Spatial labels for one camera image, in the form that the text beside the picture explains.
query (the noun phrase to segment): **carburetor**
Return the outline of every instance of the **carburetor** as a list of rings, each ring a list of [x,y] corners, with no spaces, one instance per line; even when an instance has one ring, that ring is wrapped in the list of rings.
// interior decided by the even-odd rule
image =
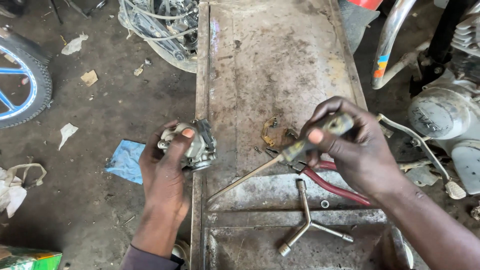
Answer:
[[[179,123],[176,127],[166,129],[160,137],[158,148],[166,153],[173,138],[186,128],[195,131],[195,138],[184,154],[182,165],[188,166],[192,172],[212,166],[212,161],[217,159],[216,140],[210,132],[207,119],[193,119],[190,123]]]

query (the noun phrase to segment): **dark sleeve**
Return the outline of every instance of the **dark sleeve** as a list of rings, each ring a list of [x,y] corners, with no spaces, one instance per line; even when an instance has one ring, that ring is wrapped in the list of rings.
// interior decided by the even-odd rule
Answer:
[[[180,270],[183,263],[183,260],[175,255],[169,260],[130,245],[123,256],[120,270]]]

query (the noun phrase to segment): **blue rag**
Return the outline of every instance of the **blue rag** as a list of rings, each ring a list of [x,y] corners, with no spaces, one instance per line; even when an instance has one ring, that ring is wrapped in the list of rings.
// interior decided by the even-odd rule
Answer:
[[[113,153],[110,162],[105,166],[105,171],[123,177],[128,181],[142,184],[143,179],[138,159],[144,148],[144,144],[122,140]]]

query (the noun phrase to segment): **dirty floor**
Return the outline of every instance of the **dirty floor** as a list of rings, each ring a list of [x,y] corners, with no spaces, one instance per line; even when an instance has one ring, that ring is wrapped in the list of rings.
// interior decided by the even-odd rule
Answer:
[[[90,7],[95,2],[86,0],[82,5]],[[30,1],[22,19],[0,17],[0,25],[11,24],[54,53],[49,65],[54,89],[51,108],[32,121],[0,130],[1,167],[26,163],[27,156],[33,156],[34,162],[48,171],[44,184],[28,190],[11,219],[5,213],[0,215],[0,243],[61,251],[60,265],[69,262],[71,269],[117,269],[140,220],[143,188],[102,169],[122,139],[145,142],[162,123],[194,117],[195,75],[168,64],[137,36],[127,40],[127,30],[116,19],[117,1],[110,1],[90,20],[84,20],[63,1],[56,3],[63,26],[53,13],[47,14],[51,11],[47,1]],[[433,33],[440,10],[429,8],[433,11],[420,7],[416,11],[420,16],[409,18],[402,26],[402,42],[394,46],[391,59],[398,59]],[[366,30],[355,53],[356,66],[370,111],[406,124],[409,71],[402,71],[383,89],[372,90],[369,86],[383,22],[384,17],[380,17]],[[70,41],[81,33],[89,35],[82,50],[69,56],[60,54],[60,35]],[[145,58],[153,65],[134,76],[133,70]],[[86,87],[80,76],[90,70],[96,71],[99,81]],[[79,130],[58,151],[60,129],[67,123]],[[421,156],[408,141],[400,133],[390,139],[398,160]],[[32,173],[27,180],[35,177],[38,175]],[[450,200],[440,183],[424,190],[480,236],[480,222],[468,214],[478,205],[478,197]],[[179,238],[189,241],[189,229],[186,221]]]

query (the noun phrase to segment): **metal tray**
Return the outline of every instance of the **metal tray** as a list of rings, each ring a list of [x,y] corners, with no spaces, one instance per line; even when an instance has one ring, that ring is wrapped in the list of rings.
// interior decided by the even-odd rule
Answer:
[[[199,7],[196,117],[209,120],[219,159],[193,177],[191,269],[374,268],[375,247],[388,227],[384,213],[331,194],[286,166],[206,204],[270,159],[254,150],[267,146],[260,135],[269,118],[278,119],[269,136],[281,146],[285,130],[300,131],[329,97],[366,108],[336,0],[219,0]],[[319,174],[348,188],[336,172]],[[311,229],[287,257],[278,253],[305,222],[297,178],[306,181],[313,220],[350,233],[354,243]],[[324,199],[330,208],[320,207]]]

